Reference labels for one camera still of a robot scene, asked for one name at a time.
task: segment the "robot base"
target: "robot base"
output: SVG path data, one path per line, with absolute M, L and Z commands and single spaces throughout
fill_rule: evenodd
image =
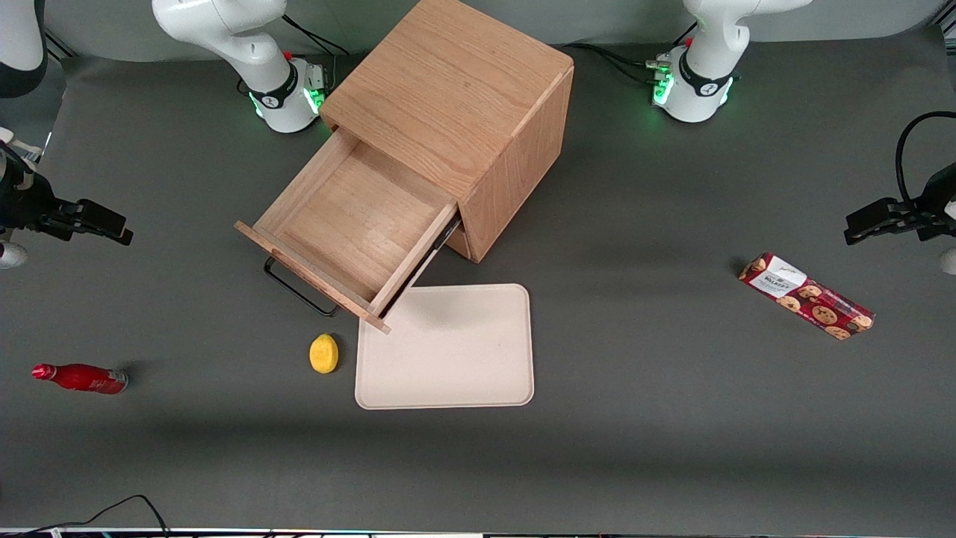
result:
M 302 58 L 293 58 L 290 63 L 298 72 L 298 83 L 280 108 L 268 108 L 250 95 L 256 114 L 280 133 L 294 133 L 308 127 L 318 118 L 318 107 L 325 100 L 322 67 Z
M 676 66 L 681 55 L 687 48 L 684 45 L 675 47 L 669 52 L 657 56 L 658 61 L 670 62 Z M 686 123 L 699 123 L 709 119 L 720 105 L 727 102 L 727 92 L 733 83 L 731 78 L 723 88 L 717 88 L 709 96 L 701 97 L 694 91 L 680 73 L 668 73 L 655 87 L 651 104 L 667 111 L 674 119 Z

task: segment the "red can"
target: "red can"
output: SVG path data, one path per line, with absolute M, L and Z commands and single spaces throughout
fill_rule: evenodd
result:
M 33 377 L 53 381 L 70 391 L 99 392 L 100 394 L 119 394 L 129 382 L 125 372 L 81 364 L 64 366 L 38 364 L 33 367 Z

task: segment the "gray table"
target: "gray table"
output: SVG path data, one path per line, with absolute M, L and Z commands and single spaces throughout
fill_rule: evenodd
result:
M 445 249 L 419 282 L 529 289 L 534 399 L 382 413 L 353 399 L 356 319 L 317 317 L 232 230 L 327 129 L 270 132 L 223 62 L 70 65 L 43 171 L 137 235 L 18 235 L 33 258 L 0 275 L 0 525 L 141 492 L 176 527 L 953 535 L 948 244 L 841 235 L 895 195 L 906 122 L 956 106 L 939 31 L 754 44 L 700 125 L 573 56 L 552 171 L 483 263 Z M 954 142 L 945 121 L 914 134 L 914 190 Z M 875 328 L 838 342 L 739 283 L 730 267 L 768 250 Z M 343 364 L 320 376 L 307 349 L 326 331 Z M 66 392 L 30 378 L 40 361 L 135 382 Z M 103 523 L 152 521 L 130 506 Z

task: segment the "wood grain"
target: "wood grain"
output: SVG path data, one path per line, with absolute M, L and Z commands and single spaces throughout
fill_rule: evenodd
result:
M 236 229 L 363 320 L 392 299 L 457 203 L 411 168 L 337 129 L 252 228 Z
M 389 332 L 391 329 L 379 317 L 372 314 L 369 303 L 352 293 L 335 279 L 314 267 L 307 259 L 295 252 L 268 232 L 257 231 L 244 222 L 236 222 L 235 229 L 262 247 L 287 269 L 315 289 L 321 291 L 338 305 L 346 308 L 368 322 L 378 330 Z
M 471 249 L 468 248 L 468 239 L 465 237 L 465 225 L 459 224 L 458 228 L 451 233 L 448 241 L 445 242 L 448 247 L 462 255 L 463 258 L 471 259 Z
M 402 284 L 412 277 L 412 273 L 415 271 L 415 267 L 419 261 L 422 261 L 422 259 L 431 252 L 431 246 L 445 230 L 445 227 L 447 227 L 457 212 L 458 205 L 453 201 L 442 208 L 438 216 L 432 221 L 432 225 L 428 227 L 428 230 L 425 231 L 422 238 L 415 244 L 415 247 L 408 252 L 402 264 L 392 273 L 392 277 L 381 287 L 381 291 L 376 298 L 372 300 L 371 310 L 375 315 L 381 315 L 382 310 L 399 291 Z
M 321 114 L 465 200 L 571 64 L 461 2 L 422 0 Z
M 256 221 L 256 226 L 271 230 L 273 233 L 285 227 L 289 219 L 298 214 L 302 206 L 312 199 L 315 192 L 352 153 L 358 143 L 359 139 L 346 131 L 329 137 L 329 140 L 325 141 L 305 167 L 295 175 L 289 186 Z
M 359 143 L 275 235 L 371 302 L 450 203 L 448 193 Z
M 485 257 L 561 152 L 573 75 L 574 67 L 569 66 L 472 195 L 460 204 L 472 261 Z

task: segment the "white tray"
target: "white tray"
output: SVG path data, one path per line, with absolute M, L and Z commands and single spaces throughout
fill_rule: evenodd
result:
M 358 323 L 364 409 L 500 407 L 534 396 L 531 307 L 520 284 L 413 287 L 392 332 Z

